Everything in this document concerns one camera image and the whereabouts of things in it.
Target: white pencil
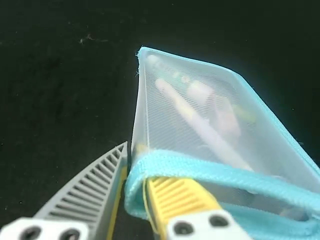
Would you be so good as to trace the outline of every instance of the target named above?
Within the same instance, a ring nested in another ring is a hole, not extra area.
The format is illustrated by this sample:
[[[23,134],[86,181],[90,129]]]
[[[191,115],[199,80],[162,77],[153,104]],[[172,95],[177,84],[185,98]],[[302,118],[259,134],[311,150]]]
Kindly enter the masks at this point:
[[[172,100],[174,108],[217,157],[234,168],[253,171],[242,157],[203,119],[190,104],[163,78],[155,81],[157,89]]]

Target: translucent pencil pouch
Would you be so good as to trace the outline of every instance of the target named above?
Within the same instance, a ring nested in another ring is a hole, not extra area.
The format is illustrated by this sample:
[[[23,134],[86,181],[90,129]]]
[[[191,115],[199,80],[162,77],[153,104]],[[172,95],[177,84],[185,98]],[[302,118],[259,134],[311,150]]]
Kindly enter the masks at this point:
[[[137,56],[128,213],[147,218],[144,179],[187,177],[254,239],[320,239],[320,170],[243,78],[147,47]]]

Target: light blue trim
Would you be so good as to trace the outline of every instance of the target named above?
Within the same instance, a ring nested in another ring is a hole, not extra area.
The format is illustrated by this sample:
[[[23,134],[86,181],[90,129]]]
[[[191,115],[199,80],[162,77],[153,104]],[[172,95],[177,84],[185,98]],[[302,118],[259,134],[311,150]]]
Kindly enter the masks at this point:
[[[142,183],[144,178],[156,176],[188,177],[200,182],[244,189],[303,208],[309,213],[320,213],[320,194],[259,173],[172,151],[155,150],[141,156],[130,171],[124,200],[129,214],[147,219],[141,200]],[[223,207],[255,239],[320,239],[320,221],[315,218],[299,222],[243,206],[224,204]]]

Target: black surface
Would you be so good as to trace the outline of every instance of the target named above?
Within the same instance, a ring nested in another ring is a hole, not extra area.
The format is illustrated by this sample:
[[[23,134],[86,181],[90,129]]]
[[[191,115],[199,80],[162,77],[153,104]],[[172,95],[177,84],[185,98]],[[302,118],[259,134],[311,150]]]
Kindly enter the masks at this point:
[[[318,11],[288,0],[0,0],[0,225],[32,216],[131,138],[142,45],[241,74],[319,164]],[[123,239],[141,234],[144,223],[129,223]]]

